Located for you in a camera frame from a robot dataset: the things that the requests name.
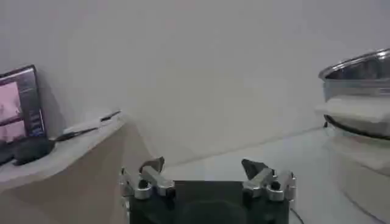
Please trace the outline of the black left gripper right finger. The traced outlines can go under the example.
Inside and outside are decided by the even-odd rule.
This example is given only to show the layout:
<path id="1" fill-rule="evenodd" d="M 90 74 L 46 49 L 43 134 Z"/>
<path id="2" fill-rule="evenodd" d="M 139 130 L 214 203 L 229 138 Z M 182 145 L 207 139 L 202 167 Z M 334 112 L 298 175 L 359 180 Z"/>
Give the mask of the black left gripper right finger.
<path id="1" fill-rule="evenodd" d="M 250 198 L 265 197 L 269 201 L 292 202 L 296 199 L 297 178 L 290 170 L 277 173 L 265 163 L 242 159 L 241 165 L 248 180 L 242 183 Z"/>

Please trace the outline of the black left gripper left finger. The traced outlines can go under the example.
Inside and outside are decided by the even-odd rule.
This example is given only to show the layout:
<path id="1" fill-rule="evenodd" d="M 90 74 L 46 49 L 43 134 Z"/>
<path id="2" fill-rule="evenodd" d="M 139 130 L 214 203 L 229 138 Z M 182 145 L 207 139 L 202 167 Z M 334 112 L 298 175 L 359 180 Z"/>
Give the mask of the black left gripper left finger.
<path id="1" fill-rule="evenodd" d="M 124 196 L 147 200 L 156 193 L 160 197 L 174 198 L 175 182 L 161 174 L 164 163 L 165 159 L 161 156 L 142 163 L 138 172 L 130 173 L 123 167 L 120 171 L 120 183 Z"/>

